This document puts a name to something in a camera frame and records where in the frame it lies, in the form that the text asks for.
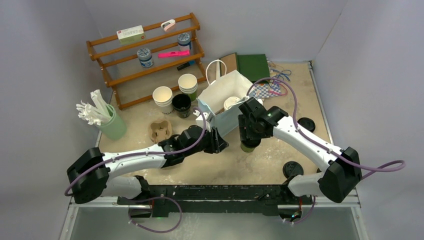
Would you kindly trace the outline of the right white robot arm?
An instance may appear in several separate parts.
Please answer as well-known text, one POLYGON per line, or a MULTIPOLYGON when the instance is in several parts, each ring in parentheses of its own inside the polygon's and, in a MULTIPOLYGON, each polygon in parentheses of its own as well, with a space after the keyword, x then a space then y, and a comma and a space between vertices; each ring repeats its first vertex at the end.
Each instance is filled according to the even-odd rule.
POLYGON ((341 149, 314 135, 277 106, 266 109, 255 98, 239 107, 240 140, 244 144, 259 143, 274 137, 289 144, 311 160, 319 173, 290 176, 281 185, 280 196, 288 204, 302 196, 323 196, 341 203, 362 178, 358 152, 341 149))

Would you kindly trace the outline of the light blue paper bag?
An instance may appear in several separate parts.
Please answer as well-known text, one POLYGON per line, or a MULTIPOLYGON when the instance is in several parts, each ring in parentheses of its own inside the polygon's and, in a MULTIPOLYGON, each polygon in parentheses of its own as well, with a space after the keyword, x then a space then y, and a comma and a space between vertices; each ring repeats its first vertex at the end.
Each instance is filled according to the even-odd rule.
POLYGON ((227 65, 216 60, 224 71, 214 81, 207 80, 208 86, 196 97, 198 107, 208 114, 210 127, 216 127, 224 137, 239 125, 239 106, 250 97, 247 92, 253 83, 237 70, 227 73, 227 65))

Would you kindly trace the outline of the white cup lid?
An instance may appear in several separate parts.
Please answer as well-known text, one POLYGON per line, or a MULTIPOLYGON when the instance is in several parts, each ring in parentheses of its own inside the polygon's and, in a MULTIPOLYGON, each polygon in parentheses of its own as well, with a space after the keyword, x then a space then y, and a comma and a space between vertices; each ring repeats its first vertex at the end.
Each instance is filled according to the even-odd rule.
POLYGON ((241 99, 237 96, 230 96, 223 103, 223 108, 225 111, 229 110, 232 106, 237 104, 241 99))

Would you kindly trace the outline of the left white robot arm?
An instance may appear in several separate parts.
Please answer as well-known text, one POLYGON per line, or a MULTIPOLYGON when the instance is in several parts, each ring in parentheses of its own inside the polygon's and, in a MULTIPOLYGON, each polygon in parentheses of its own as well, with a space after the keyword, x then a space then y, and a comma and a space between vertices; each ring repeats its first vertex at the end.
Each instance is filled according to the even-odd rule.
POLYGON ((228 147, 216 127, 207 130, 198 125, 138 150, 101 152, 98 147, 91 147, 67 169, 69 186, 64 194, 73 197, 77 204, 85 204, 117 190, 118 197, 142 205, 149 199, 144 178, 125 178, 125 174, 175 166, 196 153, 218 154, 228 147))

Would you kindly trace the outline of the green paper cup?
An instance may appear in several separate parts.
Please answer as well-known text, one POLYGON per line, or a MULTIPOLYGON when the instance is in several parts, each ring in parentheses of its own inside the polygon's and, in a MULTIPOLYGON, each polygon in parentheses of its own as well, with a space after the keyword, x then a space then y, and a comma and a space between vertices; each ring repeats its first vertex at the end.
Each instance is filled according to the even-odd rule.
POLYGON ((249 144, 243 141, 240 142, 240 148, 245 153, 253 152, 257 146, 257 144, 249 144))

